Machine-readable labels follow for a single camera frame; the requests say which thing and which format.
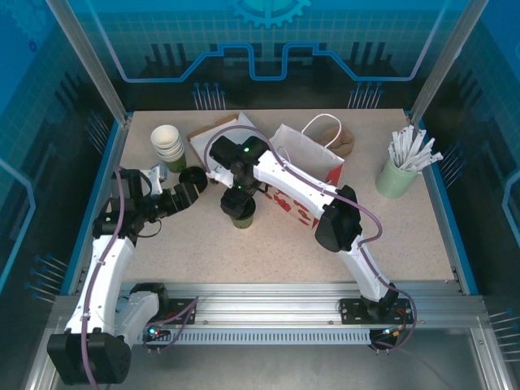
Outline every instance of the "glass wall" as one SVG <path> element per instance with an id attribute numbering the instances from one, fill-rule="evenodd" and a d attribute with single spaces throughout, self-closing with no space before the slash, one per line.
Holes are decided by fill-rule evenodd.
<path id="1" fill-rule="evenodd" d="M 113 119 L 45 2 L 1 2 L 0 36 L 0 378 L 19 388 Z"/>
<path id="2" fill-rule="evenodd" d="M 410 108 L 466 0 L 72 0 L 130 110 Z"/>
<path id="3" fill-rule="evenodd" d="M 424 117 L 453 151 L 440 169 L 491 313 L 520 312 L 519 16 L 520 3 L 489 1 Z"/>

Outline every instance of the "black mounting plate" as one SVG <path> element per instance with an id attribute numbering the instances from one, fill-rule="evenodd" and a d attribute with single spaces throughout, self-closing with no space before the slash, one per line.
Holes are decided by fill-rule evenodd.
<path id="1" fill-rule="evenodd" d="M 169 319 L 174 315 L 180 313 L 182 310 L 186 308 L 190 303 L 193 302 L 193 299 L 170 299 L 168 302 L 168 310 L 165 315 L 161 318 L 161 320 Z M 195 323 L 195 315 L 197 313 L 197 306 L 195 305 L 194 310 L 192 310 L 191 314 L 186 313 L 181 315 L 178 319 L 171 321 L 168 325 L 182 325 L 187 315 L 190 315 L 189 320 L 187 322 L 188 325 L 193 325 Z"/>
<path id="2" fill-rule="evenodd" d="M 361 298 L 340 299 L 339 306 L 343 325 L 402 325 L 403 318 L 397 312 L 398 309 L 403 309 L 406 312 L 404 318 L 406 324 L 411 324 L 414 321 L 410 301 L 406 298 L 397 299 L 388 314 L 381 318 L 375 318 L 369 314 Z"/>

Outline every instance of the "paper cup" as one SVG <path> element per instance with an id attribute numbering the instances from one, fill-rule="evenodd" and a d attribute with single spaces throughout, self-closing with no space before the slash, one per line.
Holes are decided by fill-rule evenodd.
<path id="1" fill-rule="evenodd" d="M 384 197 L 402 197 L 417 178 L 417 172 L 407 172 L 395 166 L 389 158 L 375 180 L 375 187 Z"/>
<path id="2" fill-rule="evenodd" d="M 156 149 L 163 150 L 168 150 L 173 146 L 176 146 L 179 142 L 182 142 L 180 140 L 179 130 L 170 124 L 159 126 L 152 131 L 149 138 Z"/>
<path id="3" fill-rule="evenodd" d="M 162 154 L 164 156 L 166 155 L 172 155 L 172 154 L 175 154 L 177 153 L 179 150 L 183 149 L 184 148 L 184 145 L 182 142 L 178 142 L 177 145 L 174 145 L 172 146 L 171 148 L 168 148 L 168 149 L 161 149 L 161 148 L 158 148 L 154 145 L 154 149 L 157 153 L 159 154 Z"/>
<path id="4" fill-rule="evenodd" d="M 168 169 L 174 173 L 181 173 L 186 168 L 186 155 L 184 148 L 176 154 L 165 157 L 157 154 L 159 158 L 167 165 Z"/>
<path id="5" fill-rule="evenodd" d="M 179 148 L 175 148 L 172 151 L 170 151 L 170 150 L 162 151 L 162 150 L 156 149 L 155 153 L 157 153 L 157 155 L 160 158 L 176 158 L 176 157 L 180 156 L 182 153 L 184 153 L 184 146 L 182 144 L 180 144 Z"/>

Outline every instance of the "pen holder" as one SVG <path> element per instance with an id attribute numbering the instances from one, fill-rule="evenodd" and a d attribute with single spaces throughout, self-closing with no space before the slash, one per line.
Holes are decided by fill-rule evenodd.
<path id="1" fill-rule="evenodd" d="M 375 180 L 375 187 L 384 197 L 397 199 L 405 194 L 417 176 L 417 172 L 399 169 L 389 158 Z"/>

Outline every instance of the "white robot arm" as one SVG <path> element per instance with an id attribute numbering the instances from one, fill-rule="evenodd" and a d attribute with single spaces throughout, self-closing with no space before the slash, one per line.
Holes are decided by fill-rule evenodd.
<path id="1" fill-rule="evenodd" d="M 138 284 L 128 302 L 118 313 L 116 305 L 124 272 L 132 261 L 139 232 L 145 223 L 153 223 L 191 206 L 207 185 L 202 169 L 203 187 L 186 181 L 171 191 L 162 189 L 166 168 L 158 165 L 150 171 L 122 170 L 125 207 L 118 238 L 110 247 L 93 282 L 87 322 L 87 354 L 91 371 L 98 384 L 120 384 L 130 368 L 130 349 L 146 324 L 156 314 L 163 315 L 169 303 L 163 284 Z M 143 194 L 142 180 L 146 183 Z M 117 185 L 112 193 L 119 198 Z M 112 200 L 111 211 L 102 212 L 93 224 L 93 252 L 84 286 L 93 278 L 103 251 L 115 232 L 119 203 Z M 87 384 L 82 362 L 80 337 L 85 321 L 87 288 L 83 288 L 74 313 L 63 334 L 52 335 L 47 352 L 65 384 Z"/>
<path id="2" fill-rule="evenodd" d="M 357 281 L 369 310 L 379 317 L 388 312 L 389 306 L 397 299 L 397 293 L 386 287 L 390 281 L 378 268 L 365 245 L 362 246 L 363 251 L 374 269 L 369 267 L 362 256 L 359 248 L 363 240 L 359 210 L 326 194 L 338 193 L 355 202 L 355 192 L 350 187 L 339 189 L 316 180 L 280 156 L 276 158 L 267 144 L 255 136 L 242 145 L 221 136 L 211 146 L 210 156 L 220 165 L 208 176 L 228 187 L 221 200 L 221 207 L 226 214 L 232 218 L 238 217 L 245 199 L 251 197 L 261 183 L 273 185 L 288 194 L 319 220 L 316 240 L 324 248 L 338 253 Z M 305 181 L 289 173 L 288 169 Z"/>

